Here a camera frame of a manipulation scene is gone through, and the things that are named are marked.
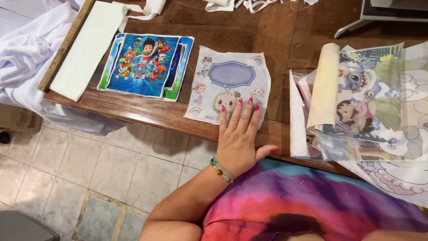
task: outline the woman's hand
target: woman's hand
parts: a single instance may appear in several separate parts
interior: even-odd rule
[[[278,151],[278,147],[275,145],[266,145],[256,151],[254,139],[256,138],[260,121],[260,106],[256,106],[249,124],[248,122],[253,109],[253,98],[251,97],[248,100],[242,117],[239,118],[242,106],[243,102],[242,98],[240,98],[233,111],[229,126],[227,126],[226,108],[222,106],[220,137],[217,154],[215,155],[218,163],[224,166],[235,177],[250,170],[259,160],[265,158],[272,151]]]

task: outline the tie-dye shirt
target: tie-dye shirt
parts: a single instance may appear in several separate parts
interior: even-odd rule
[[[203,226],[202,241],[274,241],[308,233],[353,241],[380,229],[428,232],[418,206],[363,180],[269,159],[213,202]]]

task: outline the tile floor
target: tile floor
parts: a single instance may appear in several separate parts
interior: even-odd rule
[[[42,125],[39,133],[15,132],[9,145],[0,144],[0,211],[26,214],[63,240],[73,237],[88,191],[150,213],[205,168],[217,149],[215,143],[139,124],[106,137],[49,121]],[[124,223],[136,218],[124,215]]]

